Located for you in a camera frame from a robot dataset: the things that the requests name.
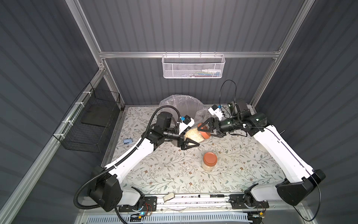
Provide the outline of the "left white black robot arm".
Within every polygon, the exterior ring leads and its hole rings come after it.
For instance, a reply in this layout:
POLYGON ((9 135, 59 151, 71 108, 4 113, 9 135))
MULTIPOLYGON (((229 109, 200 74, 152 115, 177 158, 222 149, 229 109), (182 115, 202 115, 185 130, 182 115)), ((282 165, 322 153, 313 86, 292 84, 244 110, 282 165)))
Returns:
POLYGON ((132 148, 114 162, 93 171, 96 179, 89 184, 88 195, 99 207, 106 212, 118 206, 142 209, 144 193, 136 187, 121 186, 129 172, 166 141, 176 141, 181 150, 199 146, 199 143, 184 137, 186 130, 194 125, 193 118, 188 115, 180 117, 175 127, 171 127, 171 122, 172 114, 161 112, 132 148))

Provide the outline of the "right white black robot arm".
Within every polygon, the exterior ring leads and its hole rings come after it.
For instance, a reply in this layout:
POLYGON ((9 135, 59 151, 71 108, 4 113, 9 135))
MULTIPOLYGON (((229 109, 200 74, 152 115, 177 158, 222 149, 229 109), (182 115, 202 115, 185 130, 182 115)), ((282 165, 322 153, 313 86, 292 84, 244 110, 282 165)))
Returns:
POLYGON ((211 117, 198 126, 198 130, 222 138, 242 130, 253 137, 258 145, 270 153, 283 171, 281 182, 254 184, 244 191, 242 201, 248 208, 255 208, 268 201, 284 201, 291 206, 302 202, 326 175, 320 169, 314 170, 289 146, 263 113, 251 114, 244 101, 230 102, 230 118, 225 118, 222 109, 213 105, 208 109, 211 117))

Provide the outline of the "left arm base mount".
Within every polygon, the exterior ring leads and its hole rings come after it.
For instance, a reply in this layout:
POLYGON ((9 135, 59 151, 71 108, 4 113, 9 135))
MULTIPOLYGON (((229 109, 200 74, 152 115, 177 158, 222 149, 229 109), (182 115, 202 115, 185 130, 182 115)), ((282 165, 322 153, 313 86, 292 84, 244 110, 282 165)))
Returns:
POLYGON ((146 212, 148 211, 156 211, 157 208, 157 197, 142 197, 139 201, 134 205, 118 205, 118 209, 120 212, 146 212))

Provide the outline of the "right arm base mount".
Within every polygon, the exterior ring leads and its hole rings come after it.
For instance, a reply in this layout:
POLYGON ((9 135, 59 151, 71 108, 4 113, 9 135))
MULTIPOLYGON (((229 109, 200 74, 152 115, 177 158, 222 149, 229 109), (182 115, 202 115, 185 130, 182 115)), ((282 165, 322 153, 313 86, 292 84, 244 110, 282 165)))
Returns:
POLYGON ((250 194, 231 194, 228 202, 232 209, 267 209, 269 203, 267 201, 256 201, 250 194))

